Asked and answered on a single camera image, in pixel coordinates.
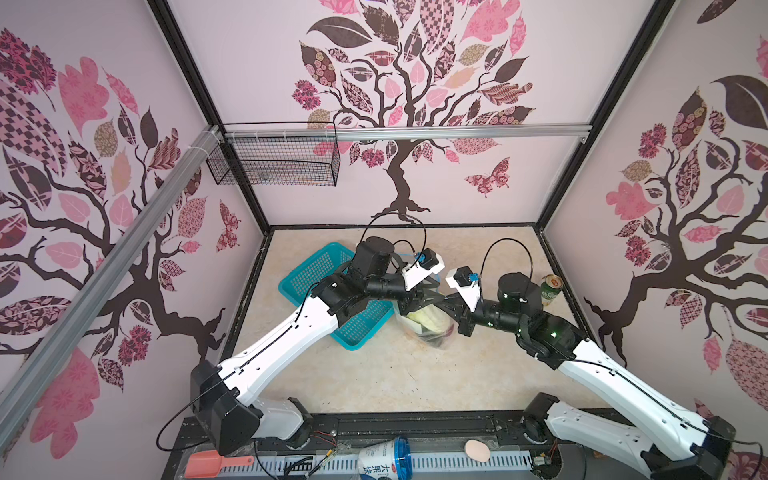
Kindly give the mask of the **clear zip bag blue zipper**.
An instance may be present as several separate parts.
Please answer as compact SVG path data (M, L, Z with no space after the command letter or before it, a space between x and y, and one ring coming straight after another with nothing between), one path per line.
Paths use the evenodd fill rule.
M457 322L438 308L430 297L409 302L395 301L393 306L394 317L401 330L423 345L446 349L457 333Z

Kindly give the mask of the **green lettuce cabbage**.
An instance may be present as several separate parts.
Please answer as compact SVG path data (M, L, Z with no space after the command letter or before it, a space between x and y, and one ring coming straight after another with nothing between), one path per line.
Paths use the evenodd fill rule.
M408 313L400 318L403 325L417 336L438 337L453 330L453 319L434 305Z

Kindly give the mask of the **teal plastic basket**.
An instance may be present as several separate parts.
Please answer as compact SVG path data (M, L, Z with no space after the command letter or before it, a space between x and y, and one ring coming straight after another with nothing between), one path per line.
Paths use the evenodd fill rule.
M338 242L331 242L310 255L294 268L278 285L279 292L295 307L307 292L320 286L341 286L340 280L354 252ZM391 301L370 300L365 310L350 317L331 337L348 351L361 349L393 316Z

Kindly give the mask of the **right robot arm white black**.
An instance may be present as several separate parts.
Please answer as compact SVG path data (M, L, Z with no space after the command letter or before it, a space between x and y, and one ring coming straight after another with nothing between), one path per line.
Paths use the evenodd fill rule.
M735 428L673 402L631 374L583 330L544 310L540 289L528 276L503 275L494 300L483 298L481 279L468 267L450 271L447 284L454 292L439 306L460 334L469 336L476 326L513 334L528 355L588 388L624 419L590 414L539 393L520 419L527 440L581 444L649 479L725 478Z

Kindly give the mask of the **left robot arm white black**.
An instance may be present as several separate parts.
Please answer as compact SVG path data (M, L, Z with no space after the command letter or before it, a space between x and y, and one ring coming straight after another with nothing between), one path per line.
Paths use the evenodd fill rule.
M401 269L390 271L392 242L377 236L362 240L352 259L312 283L297 309L257 342L218 364L208 360L190 375L189 409L207 443L226 456L261 439L293 448L306 444L313 417L293 397L270 400L262 393L292 361L322 338L366 310L372 301L416 300L422 283L442 270L441 257L423 249Z

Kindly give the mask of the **green drink can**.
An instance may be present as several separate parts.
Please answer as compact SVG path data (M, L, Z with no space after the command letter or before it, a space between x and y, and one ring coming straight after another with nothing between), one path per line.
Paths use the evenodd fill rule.
M549 306L562 292L564 282L556 274L548 274L542 278L540 284L541 302L543 306Z

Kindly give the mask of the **white blue yogurt cup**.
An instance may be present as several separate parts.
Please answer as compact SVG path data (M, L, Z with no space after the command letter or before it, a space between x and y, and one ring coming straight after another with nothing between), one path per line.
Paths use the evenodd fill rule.
M409 441L402 436L362 448L357 458L361 479L411 480L413 464Z

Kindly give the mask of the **red plastic scoop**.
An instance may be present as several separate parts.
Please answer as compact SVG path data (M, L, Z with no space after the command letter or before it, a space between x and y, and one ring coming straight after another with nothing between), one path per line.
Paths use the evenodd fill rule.
M193 453L185 467L185 479L215 478L228 467L249 467L255 464L254 456L224 457L215 450Z

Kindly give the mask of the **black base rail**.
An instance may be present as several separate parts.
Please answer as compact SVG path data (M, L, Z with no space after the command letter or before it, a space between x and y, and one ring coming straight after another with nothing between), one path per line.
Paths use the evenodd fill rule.
M305 479L310 479L326 460L336 454L357 455L362 448L405 437L412 453L464 452L470 439L485 443L492 452L527 451L533 461L531 471L427 474L417 479L637 479L639 473L624 464L588 447L548 435L536 444L524 435L520 410L486 410L454 412L395 413L316 413L313 431L305 445L293 448L285 442L269 438L252 442L224 457L261 455L302 455L300 462L324 458ZM189 457L196 452L215 450L206 441L197 420L184 420L174 445L174 452L163 473L165 479L185 479Z

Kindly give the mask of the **aluminium rail back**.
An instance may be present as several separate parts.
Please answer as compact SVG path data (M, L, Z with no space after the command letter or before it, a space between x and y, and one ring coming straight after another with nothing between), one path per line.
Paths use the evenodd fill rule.
M317 129L272 128L261 130L233 130L225 134L232 140L293 140L310 139L323 142L378 141L378 140L434 140L461 138L532 138L532 137L577 137L589 136L592 126L588 124L519 124L519 125L470 125L443 127L386 127L340 129L332 125Z

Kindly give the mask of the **aluminium rail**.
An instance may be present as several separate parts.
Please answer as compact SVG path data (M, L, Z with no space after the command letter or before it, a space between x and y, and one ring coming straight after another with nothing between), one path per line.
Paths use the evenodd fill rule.
M519 124L519 125L470 125L443 127L386 127L340 129L332 125L317 129L272 128L261 130L233 130L225 134L232 140L293 140L310 139L323 142L378 141L378 140L434 140L461 138L532 138L532 137L577 137L589 136L592 126L588 124Z
M62 318L1 393L1 446L14 438L37 401L63 368L74 348L127 274L143 247L171 211L195 171L219 145L221 128L209 125L187 148L181 164L166 177L132 222L126 233L106 256L104 264L77 293Z

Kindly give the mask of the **aluminium rail left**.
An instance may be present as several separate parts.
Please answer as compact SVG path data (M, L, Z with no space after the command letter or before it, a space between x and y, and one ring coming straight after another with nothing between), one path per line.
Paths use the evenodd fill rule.
M106 256L104 264L77 293L62 318L1 393L1 446L14 438L37 401L63 368L74 348L127 274L143 247L171 211L195 171L219 145L221 128L209 125L187 148L181 164L166 177L132 222L126 233Z

